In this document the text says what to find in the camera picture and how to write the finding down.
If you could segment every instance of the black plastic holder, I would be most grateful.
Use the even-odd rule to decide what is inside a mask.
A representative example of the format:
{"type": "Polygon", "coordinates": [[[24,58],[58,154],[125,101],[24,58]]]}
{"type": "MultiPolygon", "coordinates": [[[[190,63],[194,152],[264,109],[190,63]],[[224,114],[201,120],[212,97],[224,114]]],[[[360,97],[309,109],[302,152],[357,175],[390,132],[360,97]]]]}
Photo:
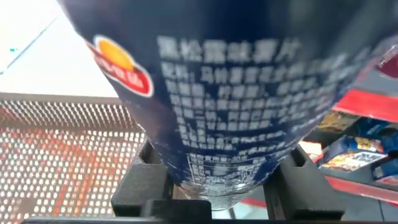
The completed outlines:
{"type": "MultiPolygon", "coordinates": [[[[270,220],[340,220],[345,211],[336,192],[300,146],[282,161],[263,187],[270,220]]],[[[172,194],[173,182],[146,142],[111,202],[120,217],[211,220],[209,202],[172,200],[172,194]]]]}

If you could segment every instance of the red frame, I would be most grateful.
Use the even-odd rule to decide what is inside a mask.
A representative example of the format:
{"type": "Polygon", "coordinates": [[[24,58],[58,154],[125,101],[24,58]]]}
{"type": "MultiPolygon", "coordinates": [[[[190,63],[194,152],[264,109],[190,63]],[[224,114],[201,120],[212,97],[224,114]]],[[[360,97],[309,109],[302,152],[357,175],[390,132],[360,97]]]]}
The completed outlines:
{"type": "Polygon", "coordinates": [[[350,90],[333,109],[398,123],[398,97],[350,90]]]}

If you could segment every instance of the blue canister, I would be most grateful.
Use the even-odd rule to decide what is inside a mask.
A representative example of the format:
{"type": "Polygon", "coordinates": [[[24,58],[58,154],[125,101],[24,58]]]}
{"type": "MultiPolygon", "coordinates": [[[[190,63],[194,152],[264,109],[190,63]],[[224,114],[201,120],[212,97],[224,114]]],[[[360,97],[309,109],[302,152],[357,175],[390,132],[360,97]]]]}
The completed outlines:
{"type": "Polygon", "coordinates": [[[397,40],[390,0],[59,2],[175,183],[215,210],[266,181],[397,40]]]}

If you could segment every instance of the red shelf edge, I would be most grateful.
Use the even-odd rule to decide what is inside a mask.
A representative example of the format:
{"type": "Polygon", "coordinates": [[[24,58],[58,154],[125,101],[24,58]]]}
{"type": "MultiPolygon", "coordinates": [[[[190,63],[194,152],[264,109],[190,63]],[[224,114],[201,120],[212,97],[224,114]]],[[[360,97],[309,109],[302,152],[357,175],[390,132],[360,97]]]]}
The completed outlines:
{"type": "MultiPolygon", "coordinates": [[[[359,195],[362,197],[369,197],[376,200],[381,200],[393,205],[398,204],[398,192],[380,187],[373,187],[366,184],[360,184],[349,180],[343,180],[336,177],[325,176],[331,187],[341,192],[359,195]]],[[[265,202],[258,200],[254,197],[247,197],[241,201],[247,205],[266,208],[265,202]]]]}
{"type": "Polygon", "coordinates": [[[398,123],[398,97],[350,90],[333,109],[398,123]]]}

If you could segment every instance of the perforated metal panel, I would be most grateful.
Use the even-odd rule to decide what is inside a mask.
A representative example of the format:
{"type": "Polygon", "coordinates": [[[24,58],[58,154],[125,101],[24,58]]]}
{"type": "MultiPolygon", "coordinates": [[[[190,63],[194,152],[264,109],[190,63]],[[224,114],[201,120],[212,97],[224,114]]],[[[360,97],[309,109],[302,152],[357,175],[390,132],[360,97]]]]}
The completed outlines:
{"type": "Polygon", "coordinates": [[[1,97],[0,223],[113,215],[111,196],[145,139],[127,109],[109,99],[1,97]]]}

